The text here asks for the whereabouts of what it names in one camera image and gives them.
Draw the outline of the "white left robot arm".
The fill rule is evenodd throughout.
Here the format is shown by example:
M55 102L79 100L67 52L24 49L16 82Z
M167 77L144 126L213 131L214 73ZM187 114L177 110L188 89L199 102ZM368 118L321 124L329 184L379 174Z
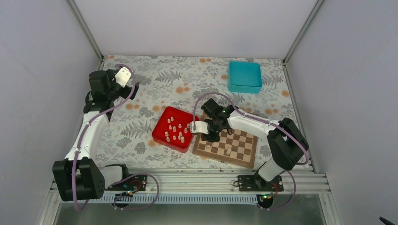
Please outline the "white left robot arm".
M126 65L116 69L98 70L89 74L90 91L85 97L83 122L71 150L52 167L59 195L65 202L99 199L112 184L119 190L130 185L127 167L123 164L99 169L93 157L115 108L134 99L139 83L133 87L133 71Z

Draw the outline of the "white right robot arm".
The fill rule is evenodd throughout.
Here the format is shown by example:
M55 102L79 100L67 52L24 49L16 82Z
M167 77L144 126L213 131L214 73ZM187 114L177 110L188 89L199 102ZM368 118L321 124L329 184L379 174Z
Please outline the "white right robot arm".
M240 130L267 139L271 159L253 175L238 176L236 184L241 192L276 191L283 172L292 170L302 157L305 161L309 160L307 140L289 118L267 120L233 104L220 106L213 99L206 101L201 109L208 118L204 121L194 119L190 123L190 131L193 134L200 133L203 141L219 142L224 130Z

